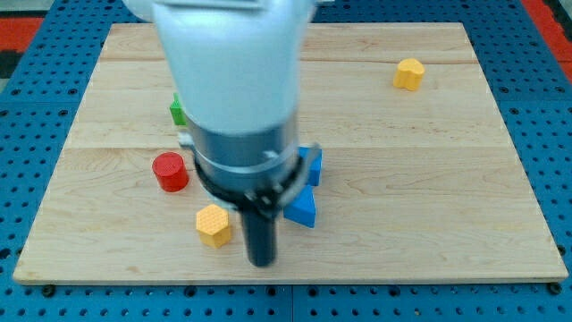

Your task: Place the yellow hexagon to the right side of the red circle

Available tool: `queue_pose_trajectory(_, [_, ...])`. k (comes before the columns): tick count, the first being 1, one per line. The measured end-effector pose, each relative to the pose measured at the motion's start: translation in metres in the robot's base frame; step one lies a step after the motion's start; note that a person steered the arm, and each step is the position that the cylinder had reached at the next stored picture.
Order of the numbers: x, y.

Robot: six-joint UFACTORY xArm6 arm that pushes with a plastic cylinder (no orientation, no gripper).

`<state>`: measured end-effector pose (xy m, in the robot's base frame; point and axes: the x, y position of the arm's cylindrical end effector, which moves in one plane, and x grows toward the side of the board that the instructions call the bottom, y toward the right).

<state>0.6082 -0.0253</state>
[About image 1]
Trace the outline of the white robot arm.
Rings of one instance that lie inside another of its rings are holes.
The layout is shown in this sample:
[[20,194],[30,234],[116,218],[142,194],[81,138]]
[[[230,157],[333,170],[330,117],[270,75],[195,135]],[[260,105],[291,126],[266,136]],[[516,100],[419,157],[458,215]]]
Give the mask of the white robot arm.
[[299,153],[299,54],[307,0],[130,0],[156,27],[186,120],[179,135],[204,189],[240,213],[248,259],[276,256],[276,217],[321,149]]

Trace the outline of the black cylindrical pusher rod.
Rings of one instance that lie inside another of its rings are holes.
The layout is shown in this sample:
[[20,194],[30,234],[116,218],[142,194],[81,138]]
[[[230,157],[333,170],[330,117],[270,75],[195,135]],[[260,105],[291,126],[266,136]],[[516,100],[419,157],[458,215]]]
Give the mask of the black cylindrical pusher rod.
[[260,212],[256,208],[240,211],[242,232],[249,262],[268,267],[276,257],[276,211]]

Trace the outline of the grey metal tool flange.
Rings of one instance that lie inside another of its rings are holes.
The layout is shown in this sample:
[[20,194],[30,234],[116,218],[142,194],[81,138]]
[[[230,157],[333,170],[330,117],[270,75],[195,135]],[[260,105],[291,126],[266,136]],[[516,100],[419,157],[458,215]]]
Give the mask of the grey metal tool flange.
[[241,212],[274,218],[307,185],[322,155],[314,144],[299,154],[297,115],[276,124],[255,123],[247,131],[224,133],[186,119],[179,144],[193,153],[198,177],[215,199]]

